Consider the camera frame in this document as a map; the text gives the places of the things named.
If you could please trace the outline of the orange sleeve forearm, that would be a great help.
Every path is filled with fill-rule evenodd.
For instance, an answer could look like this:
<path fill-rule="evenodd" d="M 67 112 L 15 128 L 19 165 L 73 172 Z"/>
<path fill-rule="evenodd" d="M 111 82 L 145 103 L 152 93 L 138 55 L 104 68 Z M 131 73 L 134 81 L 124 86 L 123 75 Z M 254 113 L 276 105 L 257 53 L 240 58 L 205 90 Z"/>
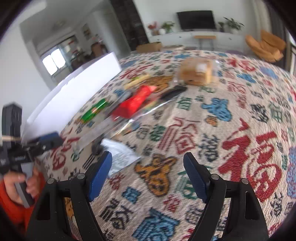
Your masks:
<path fill-rule="evenodd" d="M 1 180 L 1 210 L 4 211 L 13 226 L 21 233 L 25 234 L 34 207 L 25 208 L 16 191 L 16 184 L 25 181 L 25 175 L 10 171 L 4 174 Z M 45 185 L 44 176 L 37 168 L 33 169 L 32 177 L 26 180 L 26 191 L 37 201 Z"/>

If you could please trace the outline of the person's left hand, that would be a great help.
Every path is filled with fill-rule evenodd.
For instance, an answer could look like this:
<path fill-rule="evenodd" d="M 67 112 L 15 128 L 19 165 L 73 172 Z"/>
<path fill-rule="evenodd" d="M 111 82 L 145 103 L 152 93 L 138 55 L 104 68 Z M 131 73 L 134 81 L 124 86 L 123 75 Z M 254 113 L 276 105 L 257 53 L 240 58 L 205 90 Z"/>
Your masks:
<path fill-rule="evenodd" d="M 23 202 L 24 194 L 21 193 L 21 185 L 26 183 L 26 192 L 32 198 L 36 198 L 40 193 L 41 178 L 36 167 L 33 168 L 32 176 L 26 179 L 25 174 L 9 171 L 3 177 L 6 193 L 11 201 L 25 206 Z"/>

